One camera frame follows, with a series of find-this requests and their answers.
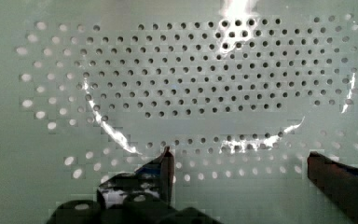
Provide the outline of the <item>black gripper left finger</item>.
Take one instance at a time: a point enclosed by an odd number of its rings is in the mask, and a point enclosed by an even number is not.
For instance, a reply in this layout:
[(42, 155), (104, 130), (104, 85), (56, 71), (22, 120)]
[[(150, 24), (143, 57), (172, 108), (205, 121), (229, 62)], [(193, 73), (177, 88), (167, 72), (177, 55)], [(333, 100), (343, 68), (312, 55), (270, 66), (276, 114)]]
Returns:
[(165, 203), (172, 199), (174, 156), (170, 147), (132, 173), (114, 175), (96, 190), (97, 202), (102, 208), (123, 204), (128, 195), (149, 193)]

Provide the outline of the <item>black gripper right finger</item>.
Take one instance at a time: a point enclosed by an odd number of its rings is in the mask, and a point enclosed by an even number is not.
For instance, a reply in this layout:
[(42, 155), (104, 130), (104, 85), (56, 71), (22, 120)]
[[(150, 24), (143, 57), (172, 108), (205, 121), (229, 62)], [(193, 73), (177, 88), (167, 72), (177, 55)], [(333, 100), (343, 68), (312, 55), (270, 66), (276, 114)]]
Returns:
[(349, 219), (358, 224), (358, 168), (312, 151), (307, 158), (308, 179)]

